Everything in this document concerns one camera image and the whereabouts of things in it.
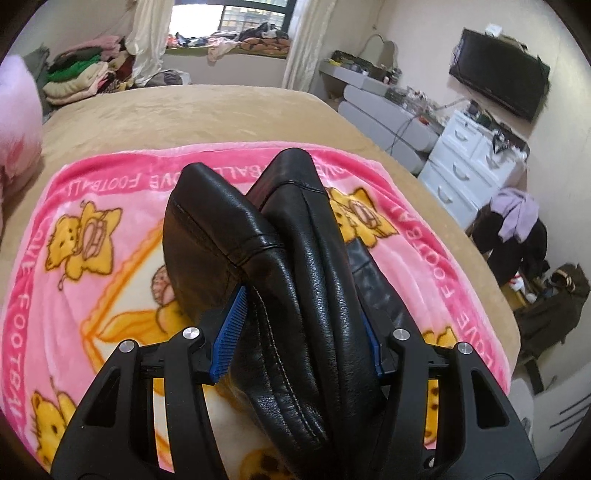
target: beige bedspread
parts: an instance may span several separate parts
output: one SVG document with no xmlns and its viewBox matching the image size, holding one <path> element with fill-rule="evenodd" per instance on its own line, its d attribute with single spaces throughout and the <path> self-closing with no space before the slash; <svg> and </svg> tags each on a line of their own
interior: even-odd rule
<svg viewBox="0 0 591 480">
<path fill-rule="evenodd" d="M 170 86 L 103 95 L 69 105 L 44 126 L 44 167 L 5 205 L 0 245 L 4 295 L 18 246 L 49 178 L 65 164 L 101 153 L 195 143 L 291 141 L 326 145 L 379 161 L 472 282 L 514 367 L 519 333 L 486 263 L 457 223 L 403 167 L 312 95 L 238 86 Z"/>
</svg>

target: green sweater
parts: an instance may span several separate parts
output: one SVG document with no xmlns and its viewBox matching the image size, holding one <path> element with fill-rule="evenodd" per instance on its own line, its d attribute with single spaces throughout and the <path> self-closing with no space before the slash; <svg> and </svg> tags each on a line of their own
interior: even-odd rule
<svg viewBox="0 0 591 480">
<path fill-rule="evenodd" d="M 99 60 L 100 55 L 94 56 L 90 60 L 77 61 L 74 65 L 64 70 L 58 70 L 57 72 L 50 73 L 47 79 L 50 82 L 66 82 L 68 80 L 75 79 L 93 63 L 98 63 Z"/>
</svg>

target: white drawer cabinet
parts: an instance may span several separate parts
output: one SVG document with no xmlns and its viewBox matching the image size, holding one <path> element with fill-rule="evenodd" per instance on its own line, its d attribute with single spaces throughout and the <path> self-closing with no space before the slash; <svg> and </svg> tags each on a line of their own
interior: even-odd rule
<svg viewBox="0 0 591 480">
<path fill-rule="evenodd" d="M 476 218 L 478 208 L 463 192 L 454 188 L 449 172 L 429 161 L 419 179 L 464 230 L 470 226 Z"/>
<path fill-rule="evenodd" d="M 441 140 L 465 160 L 472 156 L 480 139 L 478 125 L 464 115 L 451 117 L 441 135 Z"/>
<path fill-rule="evenodd" d="M 494 154 L 492 133 L 455 112 L 418 179 L 466 229 L 501 188 L 515 186 L 525 161 L 512 150 Z"/>
</svg>

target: folded clothes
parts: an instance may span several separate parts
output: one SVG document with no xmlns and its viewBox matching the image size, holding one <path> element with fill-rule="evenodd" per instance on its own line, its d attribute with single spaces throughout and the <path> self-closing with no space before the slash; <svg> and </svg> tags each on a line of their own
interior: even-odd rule
<svg viewBox="0 0 591 480">
<path fill-rule="evenodd" d="M 50 82 L 66 82 L 78 77 L 83 71 L 90 67 L 94 63 L 98 63 L 100 55 L 95 55 L 90 60 L 77 61 L 74 65 L 64 70 L 58 70 L 57 72 L 50 73 L 47 79 Z"/>
<path fill-rule="evenodd" d="M 65 49 L 63 53 L 80 50 L 81 48 L 86 47 L 100 47 L 101 50 L 116 50 L 116 56 L 121 48 L 121 45 L 119 45 L 119 39 L 120 37 L 117 35 L 106 35 L 104 37 L 95 38 L 94 40 L 87 40 L 85 42 L 79 43 L 78 45 L 73 45 Z"/>
<path fill-rule="evenodd" d="M 53 65 L 49 67 L 48 72 L 54 73 L 58 70 L 68 69 L 77 61 L 90 60 L 92 57 L 100 55 L 102 51 L 103 49 L 100 47 L 85 47 L 68 53 L 60 53 L 53 61 Z"/>
<path fill-rule="evenodd" d="M 114 48 L 110 48 L 109 50 L 103 50 L 103 52 L 100 54 L 100 59 L 102 61 L 109 61 L 110 59 L 114 59 L 115 57 L 117 57 L 120 51 L 121 46 L 117 44 Z"/>
<path fill-rule="evenodd" d="M 67 82 L 49 82 L 43 87 L 48 97 L 53 99 L 64 98 L 75 93 L 86 90 L 94 83 L 97 77 L 102 77 L 107 71 L 108 65 L 104 61 L 93 63 L 86 68 L 78 77 Z"/>
<path fill-rule="evenodd" d="M 90 98 L 92 96 L 95 96 L 99 90 L 100 81 L 106 75 L 107 75 L 107 69 L 104 70 L 102 75 L 97 76 L 95 81 L 92 82 L 92 85 L 90 85 L 87 89 L 82 90 L 81 92 L 74 93 L 73 95 L 63 97 L 63 98 L 47 97 L 47 101 L 52 105 L 68 105 L 69 103 L 74 103 L 79 100 L 84 100 L 85 98 Z"/>
<path fill-rule="evenodd" d="M 116 72 L 125 63 L 127 57 L 129 57 L 129 53 L 127 53 L 127 50 L 121 50 L 119 54 L 109 62 L 109 69 Z"/>
</svg>

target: flat screen tv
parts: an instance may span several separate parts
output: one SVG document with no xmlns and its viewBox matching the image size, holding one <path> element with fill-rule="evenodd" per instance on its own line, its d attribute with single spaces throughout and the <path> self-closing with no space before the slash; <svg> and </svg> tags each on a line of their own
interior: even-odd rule
<svg viewBox="0 0 591 480">
<path fill-rule="evenodd" d="M 511 43 L 464 29 L 449 73 L 531 122 L 548 92 L 550 67 Z"/>
</svg>

